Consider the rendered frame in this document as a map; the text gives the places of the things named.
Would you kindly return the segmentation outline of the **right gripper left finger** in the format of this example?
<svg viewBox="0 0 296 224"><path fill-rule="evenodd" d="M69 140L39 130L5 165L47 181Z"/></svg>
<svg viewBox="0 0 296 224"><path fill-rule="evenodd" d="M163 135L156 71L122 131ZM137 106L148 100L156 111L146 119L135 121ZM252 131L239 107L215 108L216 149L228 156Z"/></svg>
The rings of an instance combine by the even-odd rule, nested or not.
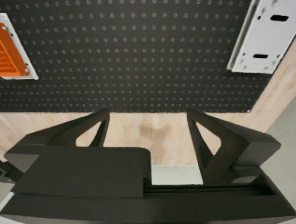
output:
<svg viewBox="0 0 296 224"><path fill-rule="evenodd" d="M104 108L86 116L26 134L17 143L77 146L78 137L101 122L89 146L103 147L110 118L109 108Z"/></svg>

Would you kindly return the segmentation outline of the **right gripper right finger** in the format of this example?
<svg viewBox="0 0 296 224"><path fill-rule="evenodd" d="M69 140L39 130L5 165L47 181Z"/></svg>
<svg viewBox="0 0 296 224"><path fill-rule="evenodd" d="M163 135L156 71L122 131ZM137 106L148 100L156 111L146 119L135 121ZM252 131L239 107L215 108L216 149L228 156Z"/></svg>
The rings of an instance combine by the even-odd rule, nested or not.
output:
<svg viewBox="0 0 296 224"><path fill-rule="evenodd" d="M203 184L217 183L233 167L261 166L280 148L272 135L188 108L187 124ZM215 155L196 124L217 136Z"/></svg>

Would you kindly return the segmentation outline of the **orange tube rack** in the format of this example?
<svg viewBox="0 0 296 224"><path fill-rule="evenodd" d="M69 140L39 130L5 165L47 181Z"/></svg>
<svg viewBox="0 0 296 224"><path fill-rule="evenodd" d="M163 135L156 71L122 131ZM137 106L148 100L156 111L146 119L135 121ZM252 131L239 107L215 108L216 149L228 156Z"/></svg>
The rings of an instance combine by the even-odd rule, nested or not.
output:
<svg viewBox="0 0 296 224"><path fill-rule="evenodd" d="M4 23L0 22L0 76L24 76L30 74Z"/></svg>

